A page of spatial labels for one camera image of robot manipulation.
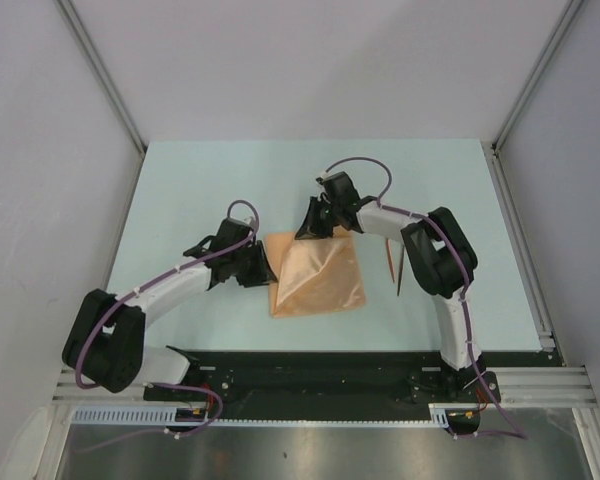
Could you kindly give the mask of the peach cloth napkin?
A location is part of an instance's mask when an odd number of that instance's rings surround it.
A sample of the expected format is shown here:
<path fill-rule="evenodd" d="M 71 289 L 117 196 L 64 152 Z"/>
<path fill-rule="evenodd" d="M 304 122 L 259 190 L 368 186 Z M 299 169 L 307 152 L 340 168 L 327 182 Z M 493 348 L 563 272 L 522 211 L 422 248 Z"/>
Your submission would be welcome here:
<path fill-rule="evenodd" d="M 271 233 L 265 250 L 277 282 L 269 286 L 274 318 L 331 314 L 366 304 L 353 236 L 338 227 L 326 239 Z"/>

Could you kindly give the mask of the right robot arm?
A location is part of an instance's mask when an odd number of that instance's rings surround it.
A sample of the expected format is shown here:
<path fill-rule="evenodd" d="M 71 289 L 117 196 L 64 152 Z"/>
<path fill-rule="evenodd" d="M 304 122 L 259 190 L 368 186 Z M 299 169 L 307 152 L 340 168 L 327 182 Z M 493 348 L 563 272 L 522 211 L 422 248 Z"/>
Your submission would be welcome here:
<path fill-rule="evenodd" d="M 481 355 L 468 318 L 468 292 L 478 265 L 477 255 L 453 213 L 439 207 L 427 214 L 384 205 L 362 197 L 344 172 L 320 177 L 297 240 L 330 238 L 337 227 L 377 235 L 402 244 L 413 276 L 432 297 L 441 336 L 440 355 L 451 368 L 441 376 L 443 393 L 464 401 L 477 389 L 469 369 Z"/>

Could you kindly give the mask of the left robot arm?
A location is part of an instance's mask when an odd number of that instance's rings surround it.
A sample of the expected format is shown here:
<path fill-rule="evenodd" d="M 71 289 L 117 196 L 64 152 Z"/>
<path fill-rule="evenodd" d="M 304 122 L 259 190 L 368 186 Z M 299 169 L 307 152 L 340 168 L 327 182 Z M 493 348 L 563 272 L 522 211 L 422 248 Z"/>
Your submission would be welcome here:
<path fill-rule="evenodd" d="M 233 278 L 244 288 L 277 281 L 258 223 L 222 220 L 214 235 L 183 253 L 181 262 L 127 294 L 95 289 L 87 293 L 64 345 L 61 358 L 85 389 L 120 393 L 134 382 L 165 384 L 177 398 L 194 397 L 200 374 L 192 357 L 172 347 L 150 347 L 145 333 L 155 321 Z"/>

